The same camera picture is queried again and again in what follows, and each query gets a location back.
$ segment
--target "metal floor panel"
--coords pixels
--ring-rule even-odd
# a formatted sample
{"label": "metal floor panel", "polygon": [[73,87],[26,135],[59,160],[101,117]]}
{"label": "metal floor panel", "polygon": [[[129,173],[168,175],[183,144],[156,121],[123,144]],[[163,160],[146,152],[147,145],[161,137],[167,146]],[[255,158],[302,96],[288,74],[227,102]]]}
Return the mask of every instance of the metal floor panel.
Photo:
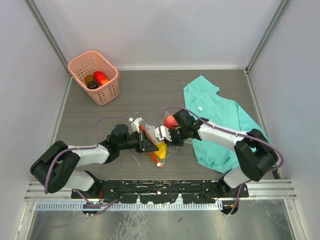
{"label": "metal floor panel", "polygon": [[241,201],[238,212],[231,217],[218,210],[108,211],[95,217],[85,217],[76,211],[36,211],[28,240],[58,239],[294,240],[295,237],[283,200],[249,200]]}

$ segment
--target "orange object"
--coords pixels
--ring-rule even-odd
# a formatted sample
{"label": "orange object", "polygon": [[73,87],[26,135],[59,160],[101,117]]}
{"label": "orange object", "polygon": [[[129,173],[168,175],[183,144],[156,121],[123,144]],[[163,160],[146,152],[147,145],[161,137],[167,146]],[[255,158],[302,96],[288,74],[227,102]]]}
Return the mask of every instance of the orange object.
{"label": "orange object", "polygon": [[[148,136],[148,138],[150,139],[150,141],[152,141],[154,143],[154,141],[152,140],[151,136],[149,135],[149,133],[147,132],[147,130],[140,124],[139,125],[139,131],[145,131],[145,134]],[[149,157],[156,163],[156,165],[159,168],[162,168],[163,165],[158,161],[158,157],[155,151],[149,151],[147,152],[147,154],[149,155]]]}
{"label": "orange object", "polygon": [[164,119],[164,126],[168,129],[176,129],[176,127],[179,127],[179,124],[175,120],[174,116],[169,115]]}
{"label": "orange object", "polygon": [[109,79],[107,78],[107,76],[100,71],[95,71],[93,74],[93,77],[96,80],[96,82],[101,86],[109,82]]}

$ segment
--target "yellow object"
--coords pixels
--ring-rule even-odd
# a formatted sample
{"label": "yellow object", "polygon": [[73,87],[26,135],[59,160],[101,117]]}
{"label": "yellow object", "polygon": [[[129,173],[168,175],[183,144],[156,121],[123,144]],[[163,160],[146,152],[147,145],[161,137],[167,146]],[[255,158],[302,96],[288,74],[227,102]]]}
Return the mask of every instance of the yellow object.
{"label": "yellow object", "polygon": [[95,78],[92,74],[85,76],[85,78],[84,78],[85,85],[88,85],[88,83],[90,83],[94,80],[95,80]]}
{"label": "yellow object", "polygon": [[165,159],[167,155],[167,145],[162,141],[160,143],[154,143],[158,148],[159,151],[156,151],[155,154],[157,155],[158,158],[160,159]]}

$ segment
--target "red fruit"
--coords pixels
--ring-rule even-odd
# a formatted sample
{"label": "red fruit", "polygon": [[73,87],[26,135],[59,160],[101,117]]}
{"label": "red fruit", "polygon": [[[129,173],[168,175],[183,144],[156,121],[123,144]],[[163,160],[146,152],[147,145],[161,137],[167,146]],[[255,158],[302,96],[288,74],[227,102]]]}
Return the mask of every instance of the red fruit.
{"label": "red fruit", "polygon": [[176,127],[179,127],[177,121],[172,115],[169,115],[165,118],[164,126],[167,127],[168,129],[175,129]]}
{"label": "red fruit", "polygon": [[107,82],[109,82],[107,76],[100,71],[95,71],[93,77],[96,80],[96,82],[100,85],[105,85]]}

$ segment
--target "dark fruit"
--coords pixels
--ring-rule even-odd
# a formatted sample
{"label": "dark fruit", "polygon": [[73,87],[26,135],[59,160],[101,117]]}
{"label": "dark fruit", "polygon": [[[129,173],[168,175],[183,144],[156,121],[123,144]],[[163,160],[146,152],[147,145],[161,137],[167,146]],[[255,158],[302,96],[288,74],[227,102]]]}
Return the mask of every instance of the dark fruit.
{"label": "dark fruit", "polygon": [[91,81],[87,84],[88,89],[97,89],[98,87],[99,85],[96,81]]}

